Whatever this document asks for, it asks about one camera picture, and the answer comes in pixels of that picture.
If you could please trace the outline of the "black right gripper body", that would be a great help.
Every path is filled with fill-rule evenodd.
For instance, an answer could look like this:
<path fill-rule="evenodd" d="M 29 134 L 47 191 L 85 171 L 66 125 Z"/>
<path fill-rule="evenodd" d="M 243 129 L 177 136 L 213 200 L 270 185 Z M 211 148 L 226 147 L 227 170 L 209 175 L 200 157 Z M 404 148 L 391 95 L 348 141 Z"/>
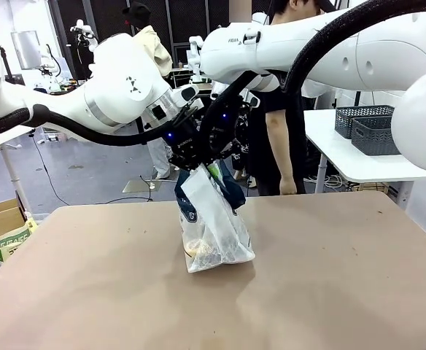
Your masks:
<path fill-rule="evenodd" d="M 201 121 L 201 159 L 211 163 L 235 138 L 242 97 L 216 98 Z"/>

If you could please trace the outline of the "person's right hand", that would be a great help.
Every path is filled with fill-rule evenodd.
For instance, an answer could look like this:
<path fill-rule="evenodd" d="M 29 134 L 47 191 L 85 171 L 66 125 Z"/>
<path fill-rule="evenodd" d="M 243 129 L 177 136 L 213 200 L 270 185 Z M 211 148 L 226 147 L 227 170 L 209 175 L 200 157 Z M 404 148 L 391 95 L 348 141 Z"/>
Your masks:
<path fill-rule="evenodd" d="M 283 176 L 279 182 L 280 195 L 296 195 L 298 193 L 297 186 L 291 176 Z"/>

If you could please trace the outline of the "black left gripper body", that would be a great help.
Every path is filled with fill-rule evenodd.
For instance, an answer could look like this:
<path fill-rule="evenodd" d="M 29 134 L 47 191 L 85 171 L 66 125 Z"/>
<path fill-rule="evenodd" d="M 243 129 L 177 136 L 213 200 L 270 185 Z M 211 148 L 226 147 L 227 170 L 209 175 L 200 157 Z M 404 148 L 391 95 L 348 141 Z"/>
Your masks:
<path fill-rule="evenodd" d="M 189 159 L 192 163 L 190 171 L 193 171 L 193 160 L 196 158 L 201 158 L 205 165 L 207 164 L 206 149 L 200 138 L 199 125 L 200 120 L 195 114 L 184 115 L 181 120 L 169 122 L 163 134 L 164 141 L 171 148 L 171 156 L 181 155 Z"/>

